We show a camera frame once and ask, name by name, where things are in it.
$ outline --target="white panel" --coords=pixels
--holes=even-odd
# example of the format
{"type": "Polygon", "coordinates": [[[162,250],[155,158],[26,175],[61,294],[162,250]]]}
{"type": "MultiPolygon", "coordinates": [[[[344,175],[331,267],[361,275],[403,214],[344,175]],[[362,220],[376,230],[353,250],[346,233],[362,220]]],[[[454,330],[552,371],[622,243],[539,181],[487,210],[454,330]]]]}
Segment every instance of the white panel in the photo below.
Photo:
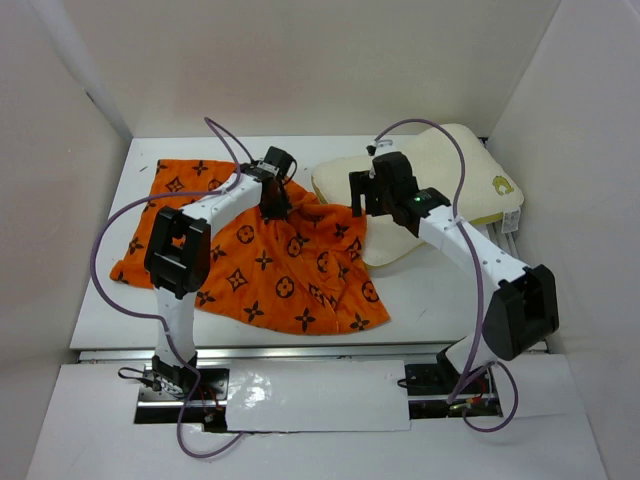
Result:
{"type": "MultiPolygon", "coordinates": [[[[28,480],[606,480],[581,414],[516,419],[491,435],[456,419],[414,421],[406,432],[248,435],[223,456],[198,461],[180,451],[174,425],[133,425],[138,386],[117,378],[117,368],[62,368],[28,480]]],[[[229,438],[185,427],[198,451],[229,438]]]]}
{"type": "MultiPolygon", "coordinates": [[[[270,145],[298,159],[295,180],[311,190],[311,172],[328,159],[362,152],[371,137],[251,137],[242,139],[258,157],[270,145]]],[[[228,160],[224,147],[212,138],[136,139],[122,172],[112,212],[147,195],[159,158],[213,158],[228,160]]],[[[122,258],[140,219],[142,206],[118,219],[104,237],[97,271],[107,292],[134,310],[155,312],[151,290],[132,288],[109,279],[122,258]]],[[[236,320],[196,310],[194,339],[198,347],[267,345],[327,345],[397,342],[453,342],[474,325],[474,281],[433,247],[419,247],[400,260],[370,270],[391,321],[378,328],[348,335],[290,335],[256,328],[236,320]]],[[[74,332],[78,349],[150,348],[155,346],[155,320],[122,315],[106,305],[93,284],[87,288],[74,332]]]]}
{"type": "Polygon", "coordinates": [[[561,338],[613,480],[637,477],[640,458],[639,45],[628,2],[564,0],[490,141],[527,199],[518,249],[556,275],[561,338]]]}
{"type": "Polygon", "coordinates": [[[558,0],[64,0],[136,137],[494,126],[558,0]]]}
{"type": "Polygon", "coordinates": [[[251,432],[409,430],[402,360],[233,362],[226,421],[251,432]]]}
{"type": "Polygon", "coordinates": [[[0,477],[24,478],[124,144],[25,2],[0,2],[0,477]]]}
{"type": "MultiPolygon", "coordinates": [[[[518,385],[516,417],[584,413],[564,355],[520,355],[505,364],[518,385]]],[[[513,408],[513,387],[504,370],[494,367],[492,371],[506,415],[513,408]]]]}

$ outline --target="black cable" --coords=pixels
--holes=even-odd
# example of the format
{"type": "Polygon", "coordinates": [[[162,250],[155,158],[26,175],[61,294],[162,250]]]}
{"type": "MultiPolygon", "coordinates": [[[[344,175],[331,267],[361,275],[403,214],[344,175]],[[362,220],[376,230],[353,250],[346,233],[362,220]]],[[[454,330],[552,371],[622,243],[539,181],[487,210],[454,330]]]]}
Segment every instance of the black cable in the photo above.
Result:
{"type": "Polygon", "coordinates": [[[282,186],[289,184],[289,182],[291,182],[291,180],[293,180],[293,177],[295,177],[296,173],[298,172],[298,162],[295,158],[292,158],[293,160],[293,173],[289,176],[289,178],[287,178],[282,186]]]}
{"type": "Polygon", "coordinates": [[[149,387],[149,388],[153,388],[155,382],[153,380],[149,380],[148,378],[144,377],[144,372],[142,370],[138,370],[136,368],[131,368],[131,367],[122,367],[120,369],[118,369],[118,376],[120,378],[123,378],[124,380],[136,380],[140,383],[142,383],[143,385],[149,387]],[[130,377],[127,375],[124,375],[122,373],[123,370],[126,370],[128,372],[133,372],[133,373],[139,373],[141,376],[140,377],[130,377]]]}

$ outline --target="yellow logo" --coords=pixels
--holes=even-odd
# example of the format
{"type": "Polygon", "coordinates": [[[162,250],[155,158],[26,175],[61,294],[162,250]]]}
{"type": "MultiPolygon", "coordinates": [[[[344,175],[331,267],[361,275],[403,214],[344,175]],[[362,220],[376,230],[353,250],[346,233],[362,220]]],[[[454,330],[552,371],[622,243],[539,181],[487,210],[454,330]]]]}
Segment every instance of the yellow logo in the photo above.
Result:
{"type": "Polygon", "coordinates": [[[511,186],[509,181],[501,175],[498,175],[496,178],[494,178],[492,183],[498,195],[507,195],[508,193],[513,192],[513,187],[511,186]]]}

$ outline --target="black bracket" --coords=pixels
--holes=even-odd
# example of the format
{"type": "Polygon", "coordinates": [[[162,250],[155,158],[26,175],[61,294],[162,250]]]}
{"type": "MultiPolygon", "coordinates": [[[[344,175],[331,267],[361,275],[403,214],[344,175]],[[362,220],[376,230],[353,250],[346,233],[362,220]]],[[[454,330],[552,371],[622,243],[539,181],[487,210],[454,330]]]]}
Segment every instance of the black bracket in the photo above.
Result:
{"type": "MultiPolygon", "coordinates": [[[[198,354],[189,359],[187,362],[192,367],[196,367],[198,363],[198,354]]],[[[196,382],[196,374],[186,367],[178,367],[175,365],[167,365],[157,355],[151,358],[151,370],[174,385],[180,387],[183,392],[188,392],[193,384],[196,382]]]]}
{"type": "Polygon", "coordinates": [[[180,210],[162,208],[156,215],[144,257],[144,268],[156,288],[165,288],[182,299],[196,292],[209,275],[211,226],[194,220],[180,210]],[[174,239],[182,239],[181,246],[174,239]]]}
{"type": "Polygon", "coordinates": [[[544,265],[526,267],[512,282],[502,281],[493,292],[482,337],[503,360],[513,360],[558,330],[556,282],[544,265]]]}
{"type": "Polygon", "coordinates": [[[353,215],[362,215],[361,196],[365,198],[367,215],[391,215],[393,221],[406,227],[416,237],[420,219],[441,205],[451,203],[435,188],[420,190],[409,159],[400,152],[391,152],[373,159],[371,171],[351,172],[351,208],[353,215]]]}
{"type": "Polygon", "coordinates": [[[262,183],[260,213],[265,220],[287,218],[291,203],[284,188],[284,179],[296,160],[284,150],[269,147],[264,160],[256,164],[244,164],[242,173],[262,183]]]}

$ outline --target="black pattern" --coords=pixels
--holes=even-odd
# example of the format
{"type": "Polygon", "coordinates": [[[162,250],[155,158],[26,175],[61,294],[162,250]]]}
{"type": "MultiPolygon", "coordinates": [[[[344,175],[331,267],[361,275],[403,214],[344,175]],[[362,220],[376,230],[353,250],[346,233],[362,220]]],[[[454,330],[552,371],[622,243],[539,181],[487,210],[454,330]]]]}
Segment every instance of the black pattern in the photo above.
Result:
{"type": "Polygon", "coordinates": [[[157,207],[157,205],[155,203],[153,203],[153,200],[149,200],[147,202],[147,204],[144,206],[144,210],[142,211],[142,213],[144,213],[147,210],[149,210],[150,208],[154,208],[154,207],[157,207]]]}
{"type": "Polygon", "coordinates": [[[260,305],[258,305],[258,301],[253,302],[252,307],[244,308],[245,312],[249,314],[248,322],[251,323],[257,315],[264,315],[264,312],[260,310],[260,305]]]}
{"type": "Polygon", "coordinates": [[[313,298],[324,307],[324,293],[315,285],[309,284],[309,293],[313,295],[313,298]]]}
{"type": "Polygon", "coordinates": [[[295,289],[295,283],[293,283],[291,277],[287,277],[286,275],[278,280],[278,283],[276,283],[276,295],[278,295],[280,298],[289,298],[291,295],[293,295],[295,289]]]}
{"type": "Polygon", "coordinates": [[[206,292],[198,292],[196,294],[196,297],[200,299],[200,301],[198,302],[198,306],[199,307],[203,307],[207,302],[215,302],[216,299],[213,298],[211,295],[209,295],[210,290],[207,290],[206,292]]]}
{"type": "Polygon", "coordinates": [[[191,170],[195,170],[196,171],[196,175],[200,176],[200,175],[202,175],[202,172],[204,172],[205,170],[209,170],[209,167],[205,167],[204,166],[204,162],[202,160],[200,160],[198,162],[198,166],[197,167],[191,167],[191,170]]]}
{"type": "Polygon", "coordinates": [[[158,164],[156,165],[156,175],[160,173],[160,170],[165,170],[168,167],[166,165],[163,165],[162,162],[160,160],[158,160],[158,164]]]}
{"type": "Polygon", "coordinates": [[[144,245],[138,242],[138,237],[135,237],[129,242],[129,255],[136,253],[136,250],[144,248],[144,245]]]}
{"type": "Polygon", "coordinates": [[[343,282],[346,282],[347,281],[346,276],[347,276],[347,273],[349,273],[349,269],[347,267],[343,267],[340,264],[338,264],[338,268],[340,268],[340,272],[338,272],[338,278],[343,282]]]}
{"type": "Polygon", "coordinates": [[[216,188],[218,188],[220,185],[222,185],[222,182],[220,182],[219,180],[216,180],[215,178],[211,179],[209,181],[209,184],[207,185],[207,190],[209,190],[210,192],[215,190],[216,188]]]}
{"type": "Polygon", "coordinates": [[[349,258],[352,262],[360,258],[362,243],[360,243],[360,239],[358,237],[356,237],[353,243],[347,247],[347,251],[349,252],[349,258]]]}
{"type": "Polygon", "coordinates": [[[213,257],[213,261],[217,262],[219,257],[226,257],[227,252],[220,248],[220,245],[216,245],[211,249],[211,256],[213,257]]]}
{"type": "Polygon", "coordinates": [[[349,230],[348,226],[343,226],[339,223],[336,223],[336,231],[334,235],[338,238],[344,238],[344,234],[347,232],[347,230],[349,230]]]}
{"type": "Polygon", "coordinates": [[[165,187],[167,187],[167,190],[169,190],[170,192],[179,192],[184,188],[184,185],[180,181],[179,177],[175,177],[173,180],[167,183],[165,187]]]}
{"type": "Polygon", "coordinates": [[[304,238],[299,232],[296,232],[296,238],[298,239],[301,247],[310,240],[309,238],[304,238]]]}
{"type": "Polygon", "coordinates": [[[118,278],[116,278],[116,282],[120,282],[120,283],[124,283],[125,285],[129,285],[129,280],[124,278],[124,272],[122,270],[120,270],[120,273],[118,274],[118,278]]]}
{"type": "Polygon", "coordinates": [[[362,296],[369,303],[375,303],[380,300],[378,292],[376,292],[376,289],[373,287],[373,283],[370,281],[362,284],[362,296]]]}
{"type": "Polygon", "coordinates": [[[289,240],[289,243],[287,243],[287,254],[289,254],[291,258],[296,258],[301,253],[302,243],[300,243],[297,237],[293,237],[289,240]]]}
{"type": "Polygon", "coordinates": [[[313,228],[318,226],[322,220],[324,220],[324,215],[309,215],[311,221],[313,222],[313,228]]]}
{"type": "Polygon", "coordinates": [[[234,292],[242,285],[249,283],[247,279],[244,278],[244,275],[242,275],[239,268],[236,268],[236,271],[227,277],[227,281],[231,284],[231,288],[233,288],[234,292]]]}
{"type": "Polygon", "coordinates": [[[260,264],[260,270],[264,272],[264,270],[267,268],[267,265],[273,262],[273,258],[269,258],[267,256],[267,251],[262,250],[262,256],[256,258],[256,262],[260,264]]]}
{"type": "Polygon", "coordinates": [[[364,327],[369,325],[371,322],[369,320],[364,320],[356,313],[356,321],[349,325],[354,330],[364,330],[364,327]]]}
{"type": "Polygon", "coordinates": [[[308,324],[316,321],[316,319],[314,317],[309,315],[309,309],[308,308],[305,308],[304,309],[304,313],[302,315],[299,315],[299,316],[295,317],[295,319],[298,320],[299,322],[302,322],[302,331],[303,332],[307,331],[308,324]]]}
{"type": "Polygon", "coordinates": [[[251,225],[243,225],[236,232],[236,237],[240,243],[244,243],[245,245],[253,242],[255,238],[255,232],[251,225]]]}
{"type": "Polygon", "coordinates": [[[329,252],[322,252],[318,255],[316,264],[318,265],[318,270],[322,273],[327,273],[327,269],[329,267],[329,252]]]}

